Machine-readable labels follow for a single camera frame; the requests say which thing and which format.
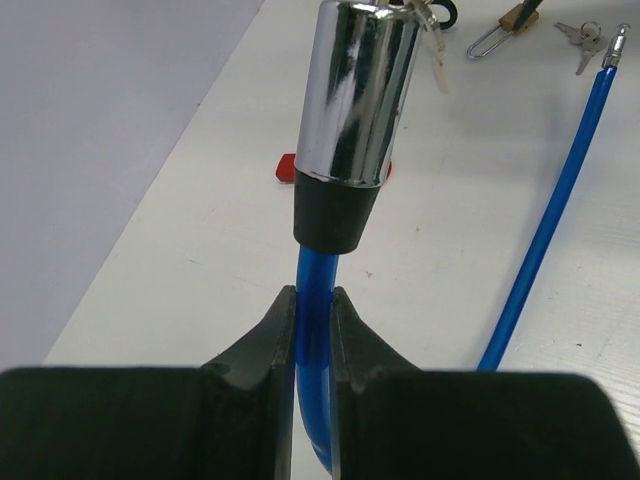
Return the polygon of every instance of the blue cable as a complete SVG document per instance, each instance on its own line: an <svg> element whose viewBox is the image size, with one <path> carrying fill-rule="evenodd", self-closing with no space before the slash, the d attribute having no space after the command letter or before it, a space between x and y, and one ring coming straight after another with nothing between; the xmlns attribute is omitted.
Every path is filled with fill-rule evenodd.
<svg viewBox="0 0 640 480"><path fill-rule="evenodd" d="M496 325L487 349L482 355L478 365L478 371L495 371L500 365L502 356L507 349L509 339L516 328L518 318L522 313L529 291L536 278L540 264L549 247L553 233L560 222L560 217L567 205L571 190L573 189L580 167L587 155L591 140L600 121L604 104L609 95L609 90L616 76L616 67L608 67L601 70L591 89L589 101L582 115L580 127L573 140L567 161L562 168L558 183L556 184L547 209L540 220L527 255L524 257L518 276L516 277L509 297L505 303L498 324Z"/></svg>
<svg viewBox="0 0 640 480"><path fill-rule="evenodd" d="M296 379L307 435L331 473L329 416L329 311L338 255L300 246L296 278Z"/></svg>

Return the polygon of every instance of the key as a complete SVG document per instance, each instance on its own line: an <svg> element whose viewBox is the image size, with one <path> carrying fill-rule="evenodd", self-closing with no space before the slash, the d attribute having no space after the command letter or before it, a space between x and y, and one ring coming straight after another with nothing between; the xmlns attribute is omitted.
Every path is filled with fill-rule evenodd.
<svg viewBox="0 0 640 480"><path fill-rule="evenodd" d="M554 24L554 27L556 27L558 30L564 33L567 38L569 38L569 42L571 43L571 45L581 45L586 38L600 35L597 30L586 27L586 24L580 28L573 28L566 23L557 22Z"/></svg>
<svg viewBox="0 0 640 480"><path fill-rule="evenodd" d="M596 53L601 52L607 47L608 41L603 36L586 38L584 42L582 42L582 59L580 60L580 65L578 65L578 70L576 70L576 75L582 75L584 69L587 68L589 61L595 56Z"/></svg>

